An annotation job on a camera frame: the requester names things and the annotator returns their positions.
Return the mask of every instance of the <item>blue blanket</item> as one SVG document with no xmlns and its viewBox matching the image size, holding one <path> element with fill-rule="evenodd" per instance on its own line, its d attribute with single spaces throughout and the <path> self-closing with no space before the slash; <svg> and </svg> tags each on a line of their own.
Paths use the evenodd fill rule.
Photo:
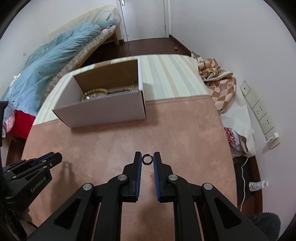
<svg viewBox="0 0 296 241">
<path fill-rule="evenodd" d="M 61 34 L 38 48 L 29 57 L 20 77 L 5 93 L 3 99 L 9 103 L 4 112 L 4 121 L 13 110 L 36 116 L 50 79 L 100 31 L 99 25 L 85 22 L 78 29 Z"/>
</svg>

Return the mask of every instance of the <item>socket panel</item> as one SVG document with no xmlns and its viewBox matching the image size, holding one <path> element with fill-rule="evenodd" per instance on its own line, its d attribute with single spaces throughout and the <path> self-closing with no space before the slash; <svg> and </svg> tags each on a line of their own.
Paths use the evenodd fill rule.
<svg viewBox="0 0 296 241">
<path fill-rule="evenodd" d="M 270 137 L 277 132 L 277 129 L 272 116 L 270 116 L 267 111 L 265 102 L 258 97 L 256 92 L 248 85 L 245 80 L 240 86 L 240 89 L 249 106 L 253 110 L 254 115 L 261 126 L 262 132 L 265 135 L 266 141 L 268 141 Z M 269 148 L 272 149 L 280 143 L 281 140 L 278 138 L 274 141 L 268 142 L 267 144 Z"/>
</svg>

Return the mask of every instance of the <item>black fuzzy object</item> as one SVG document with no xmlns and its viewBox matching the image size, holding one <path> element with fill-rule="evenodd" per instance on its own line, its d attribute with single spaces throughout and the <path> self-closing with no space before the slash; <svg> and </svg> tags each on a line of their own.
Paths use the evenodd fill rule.
<svg viewBox="0 0 296 241">
<path fill-rule="evenodd" d="M 274 213 L 259 213 L 248 217 L 248 219 L 260 229 L 269 241 L 276 241 L 281 230 L 281 220 Z"/>
</svg>

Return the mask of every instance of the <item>metal screw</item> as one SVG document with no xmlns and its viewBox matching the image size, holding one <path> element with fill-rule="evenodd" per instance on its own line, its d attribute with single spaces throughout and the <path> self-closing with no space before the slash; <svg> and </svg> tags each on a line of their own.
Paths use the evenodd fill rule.
<svg viewBox="0 0 296 241">
<path fill-rule="evenodd" d="M 89 184 L 89 183 L 83 185 L 83 189 L 84 189 L 85 191 L 88 191 L 88 190 L 90 190 L 91 188 L 92 188 L 92 185 Z"/>
<path fill-rule="evenodd" d="M 127 178 L 128 177 L 126 175 L 124 175 L 124 174 L 121 174 L 121 175 L 118 176 L 118 180 L 120 180 L 120 181 L 124 181 Z"/>
<path fill-rule="evenodd" d="M 207 189 L 207 190 L 211 190 L 213 188 L 213 185 L 210 184 L 210 183 L 205 183 L 204 188 Z"/>
<path fill-rule="evenodd" d="M 172 174 L 172 175 L 169 175 L 168 178 L 171 180 L 171 181 L 176 181 L 178 179 L 178 176 L 175 175 L 175 174 Z"/>
</svg>

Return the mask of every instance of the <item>plastic bottle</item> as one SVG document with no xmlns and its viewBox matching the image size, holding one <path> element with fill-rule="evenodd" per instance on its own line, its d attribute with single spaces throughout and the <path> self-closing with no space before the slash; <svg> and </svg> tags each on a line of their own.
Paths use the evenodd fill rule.
<svg viewBox="0 0 296 241">
<path fill-rule="evenodd" d="M 249 189 L 251 192 L 261 190 L 265 186 L 268 186 L 268 181 L 261 181 L 257 183 L 250 182 L 249 183 Z"/>
</svg>

